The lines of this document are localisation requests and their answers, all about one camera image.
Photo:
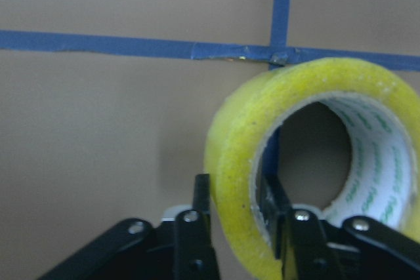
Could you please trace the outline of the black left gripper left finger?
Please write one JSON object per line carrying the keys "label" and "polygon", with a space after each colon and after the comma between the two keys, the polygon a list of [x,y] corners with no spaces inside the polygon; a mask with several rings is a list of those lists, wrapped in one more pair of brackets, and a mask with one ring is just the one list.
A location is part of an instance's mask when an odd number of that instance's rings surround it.
{"label": "black left gripper left finger", "polygon": [[175,279],[219,279],[211,241],[210,178],[198,174],[192,207],[175,218],[173,275]]}

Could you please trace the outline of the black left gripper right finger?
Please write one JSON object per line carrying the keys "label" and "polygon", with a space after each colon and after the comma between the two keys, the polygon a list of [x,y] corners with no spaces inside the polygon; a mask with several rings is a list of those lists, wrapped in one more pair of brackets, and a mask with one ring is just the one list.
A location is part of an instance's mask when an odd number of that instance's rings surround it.
{"label": "black left gripper right finger", "polygon": [[310,210],[294,209],[275,176],[262,175],[259,184],[259,208],[282,279],[344,279],[324,223]]}

